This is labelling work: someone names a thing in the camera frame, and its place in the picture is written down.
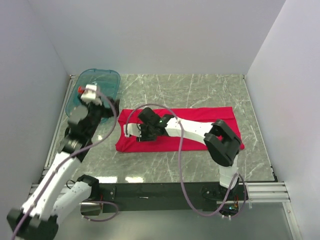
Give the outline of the red t shirt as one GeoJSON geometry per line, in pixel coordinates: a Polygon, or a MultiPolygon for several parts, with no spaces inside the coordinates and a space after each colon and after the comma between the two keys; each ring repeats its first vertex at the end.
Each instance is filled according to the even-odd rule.
{"type": "MultiPolygon", "coordinates": [[[[141,109],[136,110],[132,116],[132,109],[123,109],[118,117],[120,125],[120,137],[115,144],[115,149],[121,153],[156,153],[156,152],[176,152],[179,148],[180,139],[178,137],[160,136],[155,141],[138,142],[136,137],[125,137],[124,125],[126,123],[141,124],[138,118],[141,109]]],[[[200,108],[174,108],[173,112],[186,120],[201,123],[213,123],[216,120],[223,120],[240,138],[241,132],[231,106],[226,107],[200,107],[200,108]]]]}

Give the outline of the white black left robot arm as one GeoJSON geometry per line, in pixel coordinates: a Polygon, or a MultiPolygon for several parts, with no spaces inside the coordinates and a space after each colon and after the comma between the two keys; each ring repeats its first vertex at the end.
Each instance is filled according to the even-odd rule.
{"type": "Polygon", "coordinates": [[[120,100],[109,101],[109,107],[82,101],[70,113],[64,139],[48,172],[28,200],[19,209],[12,208],[6,217],[11,239],[53,240],[65,218],[81,202],[100,197],[99,180],[89,175],[81,176],[64,195],[61,191],[95,146],[92,138],[101,120],[118,117],[120,100]]]}

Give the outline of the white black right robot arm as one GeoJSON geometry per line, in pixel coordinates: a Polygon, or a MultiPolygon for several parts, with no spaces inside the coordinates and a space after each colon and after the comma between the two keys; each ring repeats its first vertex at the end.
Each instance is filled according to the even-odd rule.
{"type": "Polygon", "coordinates": [[[219,167],[219,193],[222,198],[230,200],[237,194],[238,154],[242,141],[235,132],[221,119],[213,123],[198,122],[175,117],[172,114],[159,116],[147,107],[138,114],[142,124],[138,140],[151,141],[157,137],[183,137],[206,147],[212,160],[219,167]]]}

